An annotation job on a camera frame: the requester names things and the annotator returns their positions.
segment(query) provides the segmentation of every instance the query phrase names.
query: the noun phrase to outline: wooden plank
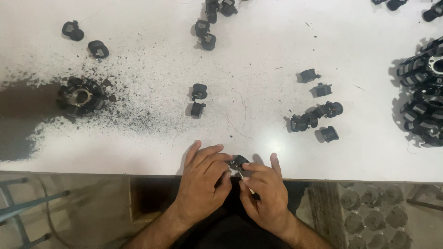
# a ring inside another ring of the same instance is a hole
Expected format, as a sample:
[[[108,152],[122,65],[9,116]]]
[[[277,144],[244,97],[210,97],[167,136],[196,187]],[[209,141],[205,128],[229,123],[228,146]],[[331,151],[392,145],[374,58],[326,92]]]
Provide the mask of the wooden plank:
[[[315,230],[334,248],[346,249],[347,238],[337,183],[312,182],[308,195]]]

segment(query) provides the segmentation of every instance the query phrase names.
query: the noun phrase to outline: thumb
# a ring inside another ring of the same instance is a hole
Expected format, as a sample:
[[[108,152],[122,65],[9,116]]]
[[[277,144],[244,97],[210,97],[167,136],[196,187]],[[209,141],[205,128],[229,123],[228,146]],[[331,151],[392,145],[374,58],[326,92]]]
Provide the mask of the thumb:
[[[221,184],[215,189],[216,198],[226,199],[226,197],[229,195],[229,192],[232,189],[231,173],[231,171],[227,171],[221,177]]]
[[[251,191],[243,180],[239,181],[238,184],[240,185],[240,201],[243,204],[246,213],[252,218],[258,213],[256,208],[257,202],[254,200],[254,197],[252,197]]]

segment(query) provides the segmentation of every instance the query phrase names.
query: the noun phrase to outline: left hand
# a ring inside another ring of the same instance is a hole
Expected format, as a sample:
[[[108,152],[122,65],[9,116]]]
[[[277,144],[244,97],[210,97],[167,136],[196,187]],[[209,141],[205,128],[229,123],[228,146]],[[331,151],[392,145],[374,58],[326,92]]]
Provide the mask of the left hand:
[[[232,155],[219,153],[222,144],[198,150],[201,145],[198,140],[189,149],[179,192],[171,205],[179,221],[189,227],[219,208],[232,189],[231,171],[226,163]],[[215,188],[220,177],[221,184]]]

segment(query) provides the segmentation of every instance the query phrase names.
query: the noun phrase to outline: right hand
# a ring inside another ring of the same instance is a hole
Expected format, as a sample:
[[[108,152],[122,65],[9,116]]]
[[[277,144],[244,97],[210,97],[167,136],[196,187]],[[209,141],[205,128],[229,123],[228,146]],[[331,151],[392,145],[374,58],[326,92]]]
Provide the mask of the right hand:
[[[271,154],[269,168],[260,163],[244,163],[245,170],[253,171],[251,177],[244,177],[240,184],[240,200],[248,216],[261,228],[277,237],[284,237],[295,217],[288,210],[288,191],[283,184],[277,154]],[[261,200],[252,197],[252,189]]]

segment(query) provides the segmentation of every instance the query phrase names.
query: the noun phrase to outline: person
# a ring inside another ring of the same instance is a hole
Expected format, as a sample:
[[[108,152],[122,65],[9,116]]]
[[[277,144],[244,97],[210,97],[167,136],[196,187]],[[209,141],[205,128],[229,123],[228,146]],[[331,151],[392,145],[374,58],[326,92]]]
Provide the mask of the person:
[[[277,154],[271,154],[271,167],[260,163],[242,165],[253,173],[238,181],[243,208],[229,212],[233,208],[223,209],[222,205],[228,202],[233,188],[226,163],[233,156],[220,153],[222,144],[199,150],[201,145],[196,141],[186,155],[175,201],[125,249],[332,248],[288,210],[288,191]]]

